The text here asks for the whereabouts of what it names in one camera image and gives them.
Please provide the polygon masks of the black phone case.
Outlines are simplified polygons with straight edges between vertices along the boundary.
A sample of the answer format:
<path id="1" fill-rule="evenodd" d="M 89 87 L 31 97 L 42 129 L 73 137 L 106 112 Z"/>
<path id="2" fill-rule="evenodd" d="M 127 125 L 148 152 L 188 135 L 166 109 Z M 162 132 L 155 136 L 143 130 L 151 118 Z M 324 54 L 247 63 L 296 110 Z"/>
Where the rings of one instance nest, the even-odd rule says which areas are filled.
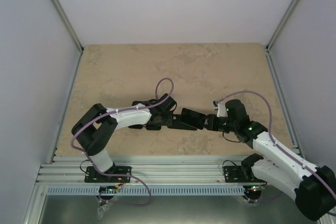
<path id="1" fill-rule="evenodd" d="M 180 121 L 179 114 L 173 114 L 170 123 L 167 126 L 168 129 L 174 130 L 186 130 L 186 131 L 196 131 L 197 128 L 184 124 Z"/>

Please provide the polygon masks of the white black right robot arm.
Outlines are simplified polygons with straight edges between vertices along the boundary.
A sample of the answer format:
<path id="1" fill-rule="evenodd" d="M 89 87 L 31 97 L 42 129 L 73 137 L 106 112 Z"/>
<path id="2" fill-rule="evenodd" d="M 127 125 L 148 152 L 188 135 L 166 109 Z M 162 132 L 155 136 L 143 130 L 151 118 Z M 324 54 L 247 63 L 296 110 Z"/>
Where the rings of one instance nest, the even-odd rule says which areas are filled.
<path id="1" fill-rule="evenodd" d="M 255 153 L 242 160 L 241 176 L 252 182 L 263 180 L 294 200 L 299 211 L 317 221 L 335 208 L 335 174 L 296 155 L 279 142 L 259 122 L 252 121 L 240 100 L 225 104 L 214 102 L 217 113 L 208 115 L 205 127 L 212 131 L 234 133 Z"/>

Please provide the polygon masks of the white-edged black phone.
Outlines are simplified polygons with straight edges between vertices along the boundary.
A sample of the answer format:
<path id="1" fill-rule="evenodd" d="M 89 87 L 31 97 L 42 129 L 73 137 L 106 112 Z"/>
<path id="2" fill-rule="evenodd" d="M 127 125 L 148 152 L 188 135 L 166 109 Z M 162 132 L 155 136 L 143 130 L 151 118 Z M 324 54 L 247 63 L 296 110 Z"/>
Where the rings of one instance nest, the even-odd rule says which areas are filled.
<path id="1" fill-rule="evenodd" d="M 191 127 L 202 130 L 205 126 L 207 115 L 193 111 L 187 108 L 183 108 L 180 114 L 180 122 Z"/>

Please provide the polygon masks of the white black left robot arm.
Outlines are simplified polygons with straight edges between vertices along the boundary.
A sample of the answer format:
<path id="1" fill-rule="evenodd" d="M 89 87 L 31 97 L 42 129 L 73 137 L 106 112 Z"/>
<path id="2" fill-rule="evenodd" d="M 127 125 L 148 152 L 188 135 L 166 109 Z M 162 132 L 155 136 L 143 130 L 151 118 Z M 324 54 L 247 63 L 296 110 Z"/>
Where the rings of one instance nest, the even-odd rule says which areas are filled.
<path id="1" fill-rule="evenodd" d="M 73 126 L 71 133 L 97 169 L 97 176 L 108 182 L 114 178 L 116 169 L 106 150 L 112 134 L 124 127 L 160 130 L 163 125 L 170 126 L 176 105 L 167 93 L 159 99 L 134 101 L 130 107 L 119 109 L 97 103 Z"/>

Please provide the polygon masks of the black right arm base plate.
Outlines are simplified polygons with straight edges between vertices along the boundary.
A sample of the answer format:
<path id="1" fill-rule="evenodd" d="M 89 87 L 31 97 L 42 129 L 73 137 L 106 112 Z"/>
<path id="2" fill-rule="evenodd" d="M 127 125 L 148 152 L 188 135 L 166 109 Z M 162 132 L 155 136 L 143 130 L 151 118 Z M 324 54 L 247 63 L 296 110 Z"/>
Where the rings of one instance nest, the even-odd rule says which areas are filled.
<path id="1" fill-rule="evenodd" d="M 223 166 L 222 170 L 226 183 L 265 183 L 264 180 L 244 175 L 241 166 Z"/>

